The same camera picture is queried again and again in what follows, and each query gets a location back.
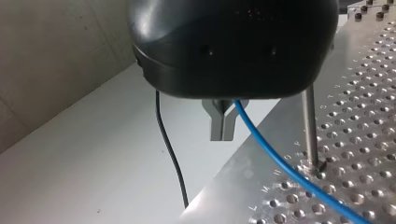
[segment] blue tube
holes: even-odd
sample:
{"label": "blue tube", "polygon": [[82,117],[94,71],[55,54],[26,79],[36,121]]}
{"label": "blue tube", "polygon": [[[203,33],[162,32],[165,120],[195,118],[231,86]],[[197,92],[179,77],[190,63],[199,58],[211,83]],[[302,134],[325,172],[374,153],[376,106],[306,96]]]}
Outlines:
{"label": "blue tube", "polygon": [[297,171],[295,171],[290,165],[288,165],[280,156],[277,154],[274,149],[265,141],[259,131],[256,129],[254,124],[251,122],[247,113],[245,112],[244,107],[242,107],[241,103],[238,100],[233,101],[235,103],[236,109],[241,116],[242,120],[246,123],[247,127],[250,129],[251,134],[262,147],[262,149],[271,157],[271,159],[279,165],[286,174],[288,174],[294,181],[299,183],[301,186],[306,188],[308,191],[315,194],[320,200],[329,205],[332,209],[337,211],[339,214],[349,219],[353,223],[356,224],[368,224],[370,223],[363,217],[359,216],[352,209],[346,207],[345,205],[339,203],[334,197],[322,191],[316,185],[311,183],[309,180],[305,179],[302,175],[300,175]]}

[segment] metal rod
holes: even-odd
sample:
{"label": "metal rod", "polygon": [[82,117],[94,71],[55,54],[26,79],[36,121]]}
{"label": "metal rod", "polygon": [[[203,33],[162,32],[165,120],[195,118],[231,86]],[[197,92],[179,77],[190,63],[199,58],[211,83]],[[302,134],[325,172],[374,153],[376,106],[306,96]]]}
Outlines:
{"label": "metal rod", "polygon": [[317,123],[315,120],[315,98],[313,84],[302,92],[302,98],[308,163],[313,167],[318,167]]}

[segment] white wall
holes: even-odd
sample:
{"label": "white wall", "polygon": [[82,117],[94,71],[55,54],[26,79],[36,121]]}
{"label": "white wall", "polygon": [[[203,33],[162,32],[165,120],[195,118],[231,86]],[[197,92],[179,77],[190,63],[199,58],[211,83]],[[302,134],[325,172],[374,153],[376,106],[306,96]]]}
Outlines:
{"label": "white wall", "polygon": [[[256,124],[276,104],[252,101]],[[162,98],[163,122],[190,200],[248,137],[209,141],[196,100]],[[172,223],[179,185],[154,114],[154,89],[134,64],[0,155],[0,223]]]}

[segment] black device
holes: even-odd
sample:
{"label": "black device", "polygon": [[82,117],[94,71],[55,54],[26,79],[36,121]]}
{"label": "black device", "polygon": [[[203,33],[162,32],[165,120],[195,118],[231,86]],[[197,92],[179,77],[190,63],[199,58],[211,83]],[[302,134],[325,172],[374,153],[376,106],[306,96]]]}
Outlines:
{"label": "black device", "polygon": [[157,90],[185,98],[279,98],[318,75],[336,0],[132,0],[134,53]]}

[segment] black cable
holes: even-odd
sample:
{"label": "black cable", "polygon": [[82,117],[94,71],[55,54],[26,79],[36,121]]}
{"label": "black cable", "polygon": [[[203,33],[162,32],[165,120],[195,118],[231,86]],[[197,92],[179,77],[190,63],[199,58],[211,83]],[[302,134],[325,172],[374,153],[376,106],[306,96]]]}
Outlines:
{"label": "black cable", "polygon": [[168,134],[166,134],[165,127],[163,126],[163,119],[161,118],[161,109],[160,109],[160,93],[158,91],[155,91],[155,114],[157,116],[158,126],[160,126],[161,134],[163,135],[163,141],[166,144],[166,148],[168,148],[169,155],[171,156],[172,162],[176,169],[177,178],[181,189],[181,195],[183,197],[184,207],[187,208],[187,206],[189,206],[189,199],[187,198],[186,186],[184,184],[183,174],[181,173],[180,166],[178,165],[175,152],[172,149],[172,145],[171,142],[169,141]]}

